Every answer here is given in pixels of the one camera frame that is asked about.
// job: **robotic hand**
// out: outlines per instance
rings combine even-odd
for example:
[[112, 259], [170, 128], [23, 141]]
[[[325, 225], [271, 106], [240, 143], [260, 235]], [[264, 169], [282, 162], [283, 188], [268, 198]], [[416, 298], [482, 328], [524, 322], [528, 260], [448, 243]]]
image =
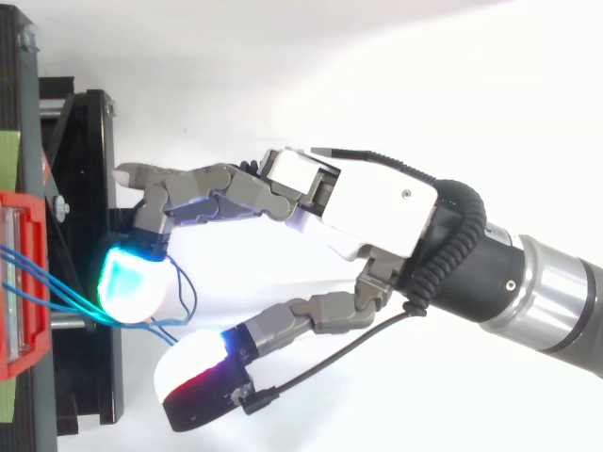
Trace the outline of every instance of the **robotic hand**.
[[[144, 190], [129, 241], [150, 260], [165, 257], [176, 226], [263, 214], [346, 260], [367, 260], [354, 293], [292, 299], [219, 337], [197, 331], [172, 347], [157, 366], [155, 389], [175, 431], [239, 405], [247, 413], [262, 409], [376, 332], [425, 315], [430, 304], [603, 375], [603, 270], [487, 223], [479, 195], [461, 183], [377, 153], [323, 148], [269, 151], [259, 168], [123, 164], [114, 175], [121, 185]], [[393, 291], [408, 299], [404, 313], [292, 381], [255, 391], [247, 364], [307, 331], [367, 328]]]

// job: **silver cylinder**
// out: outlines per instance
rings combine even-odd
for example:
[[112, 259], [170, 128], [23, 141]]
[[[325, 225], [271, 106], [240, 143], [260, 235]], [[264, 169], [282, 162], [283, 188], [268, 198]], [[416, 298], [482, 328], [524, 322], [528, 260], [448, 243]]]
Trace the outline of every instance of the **silver cylinder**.
[[549, 356], [593, 372], [603, 378], [603, 269], [585, 263], [590, 273], [591, 309], [582, 316], [583, 326], [566, 347], [552, 350]]
[[64, 99], [40, 100], [40, 118], [43, 120], [52, 120], [58, 118], [63, 110], [64, 105]]
[[524, 279], [517, 297], [481, 327], [526, 347], [547, 351], [562, 344], [579, 325], [588, 279], [577, 258], [521, 235]]
[[50, 315], [50, 326], [53, 330], [74, 330], [86, 328], [87, 323], [81, 315], [53, 311]]

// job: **white fingertip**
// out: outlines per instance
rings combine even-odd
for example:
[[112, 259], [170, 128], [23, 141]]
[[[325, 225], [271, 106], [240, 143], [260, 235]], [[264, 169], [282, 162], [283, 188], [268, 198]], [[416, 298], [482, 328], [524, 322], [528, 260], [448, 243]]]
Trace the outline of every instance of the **white fingertip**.
[[130, 174], [126, 171], [120, 171], [118, 169], [114, 169], [111, 171], [113, 174], [113, 178], [120, 186], [130, 186]]
[[154, 384], [159, 402], [187, 381], [221, 363], [227, 356], [218, 331], [198, 330], [180, 340], [159, 360]]

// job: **black frame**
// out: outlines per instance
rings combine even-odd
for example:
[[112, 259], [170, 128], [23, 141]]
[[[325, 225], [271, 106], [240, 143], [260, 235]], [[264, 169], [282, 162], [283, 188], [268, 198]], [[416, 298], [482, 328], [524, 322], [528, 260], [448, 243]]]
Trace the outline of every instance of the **black frame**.
[[[101, 90], [74, 94], [72, 78], [39, 80], [35, 35], [24, 40], [29, 24], [16, 7], [0, 5], [0, 130], [21, 131], [18, 190], [46, 199], [51, 272], [90, 298], [95, 247], [120, 224], [110, 175], [111, 100]], [[41, 120], [40, 97], [65, 99], [60, 117]], [[45, 184], [42, 144], [52, 168]], [[63, 223], [53, 209], [59, 193], [71, 206]], [[0, 450], [57, 451], [57, 434], [77, 433], [80, 414], [116, 423], [123, 413], [121, 344], [119, 330], [100, 325], [53, 331], [53, 350], [17, 377], [15, 417], [0, 424]]]
[[[23, 41], [30, 24], [16, 7], [0, 5], [0, 130], [21, 132], [17, 190], [43, 199], [35, 36], [28, 36], [27, 45]], [[0, 450], [57, 450], [53, 387], [50, 351], [17, 377], [14, 419], [12, 424], [0, 424]]]
[[[94, 299], [101, 259], [97, 247], [117, 226], [111, 99], [101, 90], [64, 92], [60, 79], [41, 79], [41, 98], [66, 94], [61, 114], [45, 119], [42, 145], [54, 176], [46, 184], [51, 273], [87, 299]], [[71, 207], [59, 223], [51, 212], [60, 194]], [[117, 329], [53, 331], [57, 433], [78, 432], [77, 416], [99, 414], [101, 424], [115, 424], [123, 414], [122, 335]]]

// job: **black cable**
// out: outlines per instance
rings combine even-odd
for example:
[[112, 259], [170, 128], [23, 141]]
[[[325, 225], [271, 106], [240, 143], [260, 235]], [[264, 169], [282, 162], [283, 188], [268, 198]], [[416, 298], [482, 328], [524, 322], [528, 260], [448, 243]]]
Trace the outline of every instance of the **black cable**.
[[393, 170], [398, 170], [404, 174], [408, 174], [419, 181], [423, 181], [430, 186], [436, 181], [433, 176], [426, 174], [423, 171], [419, 171], [413, 167], [409, 167], [404, 162], [400, 162], [395, 158], [388, 157], [381, 153], [374, 153], [373, 151], [348, 151], [345, 149], [331, 149], [332, 158], [341, 158], [346, 160], [364, 160], [366, 162], [379, 163]]
[[118, 232], [123, 232], [123, 231], [127, 231], [129, 229], [132, 228], [132, 226], [134, 225], [134, 218], [136, 216], [137, 211], [140, 209], [140, 207], [142, 207], [144, 204], [146, 203], [146, 201], [144, 200], [144, 198], [142, 198], [140, 201], [138, 201], [134, 207], [132, 207], [131, 209], [128, 210], [128, 212], [123, 216], [122, 221], [120, 222], [120, 225], [118, 227]]
[[[192, 281], [188, 277], [187, 273], [176, 263], [176, 261], [173, 260], [173, 258], [171, 256], [168, 255], [167, 257], [168, 257], [168, 259], [170, 259], [171, 264], [176, 268], [176, 271], [178, 273], [178, 298], [180, 299], [180, 304], [182, 304], [182, 306], [187, 311], [187, 319], [190, 320], [197, 312], [197, 305], [199, 303], [199, 297], [197, 296], [197, 290], [195, 289], [195, 285], [192, 283]], [[185, 277], [185, 279], [187, 280], [188, 286], [190, 287], [190, 290], [192, 290], [193, 305], [192, 305], [191, 311], [186, 306], [183, 296], [182, 296], [181, 275]]]
[[414, 315], [427, 315], [427, 308], [442, 281], [475, 249], [484, 234], [486, 213], [480, 195], [457, 181], [438, 180], [433, 184], [440, 202], [451, 202], [461, 213], [461, 222], [440, 250], [415, 271], [406, 291], [404, 310]]
[[329, 365], [333, 364], [335, 361], [346, 356], [352, 350], [361, 346], [364, 342], [366, 342], [368, 339], [373, 337], [378, 332], [385, 330], [387, 327], [390, 327], [390, 326], [394, 325], [395, 323], [398, 323], [401, 320], [404, 320], [405, 318], [409, 318], [409, 317], [413, 317], [413, 316], [415, 316], [414, 313], [406, 312], [406, 313], [401, 313], [398, 315], [394, 315], [391, 318], [388, 318], [387, 320], [380, 323], [376, 327], [371, 328], [370, 330], [365, 332], [363, 335], [361, 335], [358, 338], [356, 338], [355, 340], [351, 341], [349, 344], [347, 344], [345, 347], [338, 350], [336, 353], [334, 353], [333, 355], [328, 357], [326, 360], [321, 361], [314, 367], [309, 368], [308, 370], [299, 374], [296, 378], [291, 379], [287, 383], [282, 384], [281, 386], [278, 386], [277, 388], [274, 388], [274, 391], [276, 391], [276, 395], [280, 395], [283, 392], [288, 391], [289, 389], [297, 386], [301, 382], [306, 381], [310, 377], [312, 377], [315, 374], [317, 374], [318, 372], [320, 372], [325, 367], [328, 367]]
[[178, 265], [174, 263], [174, 260], [170, 256], [168, 256], [168, 259], [170, 259], [170, 262], [176, 269], [176, 274], [178, 275], [178, 298], [180, 299], [180, 304], [182, 304], [182, 307], [185, 308], [185, 311], [187, 311], [187, 318], [190, 318], [190, 310], [182, 297], [182, 278], [180, 276], [180, 272], [182, 270]]

